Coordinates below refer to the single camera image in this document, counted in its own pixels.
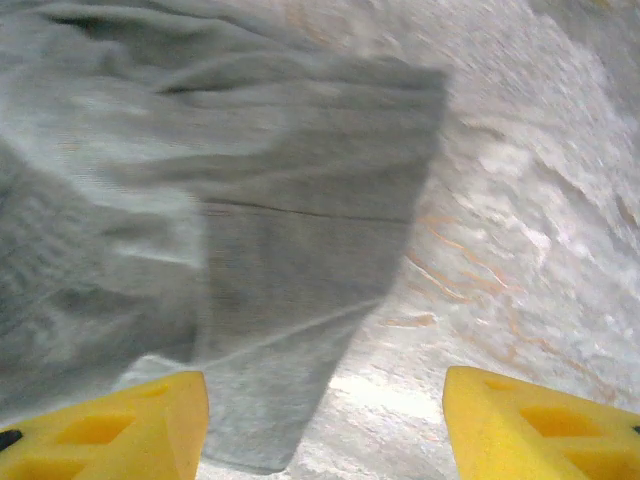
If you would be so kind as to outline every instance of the yellow plastic part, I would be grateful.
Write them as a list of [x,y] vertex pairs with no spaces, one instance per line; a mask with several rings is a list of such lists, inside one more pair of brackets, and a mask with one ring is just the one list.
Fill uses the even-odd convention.
[[2,480],[193,480],[209,420],[202,373],[186,372],[2,429]]
[[443,407],[461,480],[640,480],[640,415],[471,367]]

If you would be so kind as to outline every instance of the black spot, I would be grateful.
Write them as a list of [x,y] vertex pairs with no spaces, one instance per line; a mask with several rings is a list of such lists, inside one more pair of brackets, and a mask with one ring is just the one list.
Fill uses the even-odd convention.
[[22,432],[20,430],[6,430],[4,432],[0,432],[0,452],[6,450],[21,438]]

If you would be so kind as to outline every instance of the rectangular hole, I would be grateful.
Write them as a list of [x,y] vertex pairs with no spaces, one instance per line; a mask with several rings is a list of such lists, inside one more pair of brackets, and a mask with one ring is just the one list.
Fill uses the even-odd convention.
[[85,465],[72,460],[33,459],[10,468],[3,480],[73,480]]
[[496,380],[494,378],[488,378],[484,381],[484,384],[489,387],[491,390],[498,390],[501,392],[510,392],[515,390],[513,385],[501,380]]
[[589,480],[640,480],[638,461],[626,452],[573,451],[564,455]]
[[76,421],[57,438],[58,444],[106,445],[133,423],[127,414],[93,415]]
[[543,437],[599,437],[600,429],[587,417],[560,407],[528,407],[520,414]]
[[147,390],[146,392],[141,393],[140,397],[141,398],[161,397],[162,395],[164,395],[168,391],[169,391],[169,386],[168,385],[159,385],[159,386],[154,387],[154,388],[152,388],[150,390]]

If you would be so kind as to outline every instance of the gray fabric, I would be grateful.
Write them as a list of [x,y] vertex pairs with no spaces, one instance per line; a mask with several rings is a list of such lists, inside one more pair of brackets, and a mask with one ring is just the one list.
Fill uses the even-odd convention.
[[205,455],[283,469],[391,287],[445,76],[216,3],[0,14],[0,422],[201,368]]

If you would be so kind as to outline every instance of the white surface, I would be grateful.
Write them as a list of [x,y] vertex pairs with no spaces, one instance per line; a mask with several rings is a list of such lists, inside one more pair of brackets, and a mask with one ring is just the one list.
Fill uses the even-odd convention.
[[[456,79],[403,278],[278,477],[457,478],[440,408],[452,364],[640,411],[639,109],[621,87],[640,82],[637,5],[244,3]],[[250,477],[203,465],[199,479]]]

